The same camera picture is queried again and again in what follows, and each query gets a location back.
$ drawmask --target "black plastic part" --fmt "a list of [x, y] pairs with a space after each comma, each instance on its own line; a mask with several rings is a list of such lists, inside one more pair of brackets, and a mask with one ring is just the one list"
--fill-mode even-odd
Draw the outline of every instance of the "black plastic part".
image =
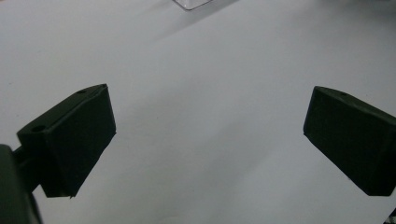
[[360, 189], [389, 196], [396, 185], [396, 118], [341, 91], [315, 87], [304, 134]]
[[11, 149], [5, 145], [0, 145], [0, 223], [41, 223], [35, 199], [25, 189]]
[[115, 133], [107, 85], [89, 87], [23, 127], [16, 158], [39, 160], [47, 197], [74, 197]]

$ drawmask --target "clear plastic box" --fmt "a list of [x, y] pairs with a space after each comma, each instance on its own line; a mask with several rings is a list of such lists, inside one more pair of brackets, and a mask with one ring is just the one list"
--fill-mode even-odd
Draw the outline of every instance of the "clear plastic box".
[[179, 5], [181, 5], [182, 7], [184, 7], [185, 9], [192, 10], [212, 0], [174, 0], [174, 1], [177, 2]]

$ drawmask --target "tabletop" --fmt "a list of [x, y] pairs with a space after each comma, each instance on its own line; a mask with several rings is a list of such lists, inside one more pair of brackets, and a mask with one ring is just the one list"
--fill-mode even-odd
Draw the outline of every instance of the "tabletop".
[[117, 134], [45, 223], [380, 224], [303, 135], [315, 86], [396, 115], [396, 2], [0, 1], [0, 143], [106, 83]]

